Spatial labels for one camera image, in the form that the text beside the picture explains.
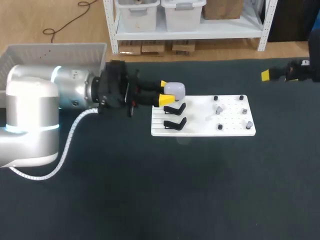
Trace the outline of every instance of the brown floor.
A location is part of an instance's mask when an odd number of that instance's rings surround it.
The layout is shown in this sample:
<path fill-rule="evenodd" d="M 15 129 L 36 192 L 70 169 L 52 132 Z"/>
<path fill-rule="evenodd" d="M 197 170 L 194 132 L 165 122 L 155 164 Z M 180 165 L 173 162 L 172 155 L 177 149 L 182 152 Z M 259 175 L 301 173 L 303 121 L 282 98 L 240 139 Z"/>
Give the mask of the brown floor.
<path fill-rule="evenodd" d="M 51 36 L 42 33 L 45 28 L 59 29 L 85 11 L 79 0 L 1 0 L 0 54 L 7 45 L 20 43 L 49 43 Z M 103 1 L 98 0 L 82 18 L 57 33 L 55 43 L 107 42 Z M 173 55 L 170 51 L 159 56 L 114 55 L 108 49 L 107 60 L 128 62 L 214 61 L 231 59 L 291 58 L 308 56 L 306 42 L 268 43 L 266 51 L 258 52 L 258 39 L 217 39 L 197 42 L 192 56 Z"/>

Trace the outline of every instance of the wooden block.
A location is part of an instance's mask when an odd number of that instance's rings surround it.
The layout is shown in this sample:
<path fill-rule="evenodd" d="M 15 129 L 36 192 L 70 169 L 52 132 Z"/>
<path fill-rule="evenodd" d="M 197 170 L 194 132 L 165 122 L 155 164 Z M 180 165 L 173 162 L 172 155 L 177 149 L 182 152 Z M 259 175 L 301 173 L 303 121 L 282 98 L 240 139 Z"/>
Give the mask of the wooden block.
<path fill-rule="evenodd" d="M 172 42 L 172 51 L 177 55 L 189 56 L 195 49 L 195 40 L 174 40 Z"/>
<path fill-rule="evenodd" d="M 119 54 L 125 55 L 141 55 L 141 41 L 119 41 Z"/>
<path fill-rule="evenodd" d="M 142 41 L 141 52 L 142 55 L 148 56 L 164 56 L 166 49 L 166 42 L 164 40 L 147 40 Z"/>

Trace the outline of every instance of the cardboard box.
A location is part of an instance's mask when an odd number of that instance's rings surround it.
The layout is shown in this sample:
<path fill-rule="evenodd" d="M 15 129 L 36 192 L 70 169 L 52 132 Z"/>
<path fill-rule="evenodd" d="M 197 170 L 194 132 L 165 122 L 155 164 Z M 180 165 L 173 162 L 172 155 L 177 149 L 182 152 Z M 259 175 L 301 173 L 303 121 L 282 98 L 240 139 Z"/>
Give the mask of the cardboard box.
<path fill-rule="evenodd" d="M 177 55 L 189 56 L 196 49 L 195 40 L 174 40 L 172 42 L 172 51 Z"/>
<path fill-rule="evenodd" d="M 142 55 L 159 56 L 165 55 L 166 42 L 164 40 L 148 40 L 142 42 Z"/>
<path fill-rule="evenodd" d="M 141 55 L 141 41 L 119 41 L 119 54 Z"/>
<path fill-rule="evenodd" d="M 203 7 L 206 20 L 239 19 L 244 0 L 207 0 Z"/>

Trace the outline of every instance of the white plastic bin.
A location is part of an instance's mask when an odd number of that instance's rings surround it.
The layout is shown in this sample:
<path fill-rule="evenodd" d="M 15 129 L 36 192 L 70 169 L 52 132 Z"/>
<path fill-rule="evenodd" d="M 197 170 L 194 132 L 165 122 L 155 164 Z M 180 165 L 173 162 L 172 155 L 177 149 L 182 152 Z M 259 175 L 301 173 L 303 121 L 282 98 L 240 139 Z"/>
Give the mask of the white plastic bin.
<path fill-rule="evenodd" d="M 165 8 L 168 32 L 196 31 L 200 25 L 202 7 L 207 0 L 161 0 Z"/>
<path fill-rule="evenodd" d="M 156 30 L 157 6 L 160 0 L 115 0 L 121 12 L 121 19 L 127 32 L 150 32 Z"/>

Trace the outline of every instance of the white board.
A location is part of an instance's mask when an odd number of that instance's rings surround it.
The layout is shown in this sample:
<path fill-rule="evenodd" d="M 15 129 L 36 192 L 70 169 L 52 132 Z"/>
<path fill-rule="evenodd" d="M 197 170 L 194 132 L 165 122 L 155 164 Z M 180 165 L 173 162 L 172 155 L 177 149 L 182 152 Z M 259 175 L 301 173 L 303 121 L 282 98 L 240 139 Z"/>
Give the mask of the white board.
<path fill-rule="evenodd" d="M 180 108 L 185 103 L 186 108 L 180 116 L 165 114 L 163 107 L 152 108 L 151 134 L 158 137 L 241 137 L 254 136 L 256 127 L 250 110 L 248 98 L 242 95 L 214 95 L 210 96 L 185 96 L 181 101 L 168 106 Z M 216 114 L 218 107 L 223 112 Z M 164 121 L 168 120 L 179 124 L 186 117 L 186 124 L 180 131 L 165 129 Z M 253 126 L 247 129 L 247 123 Z"/>

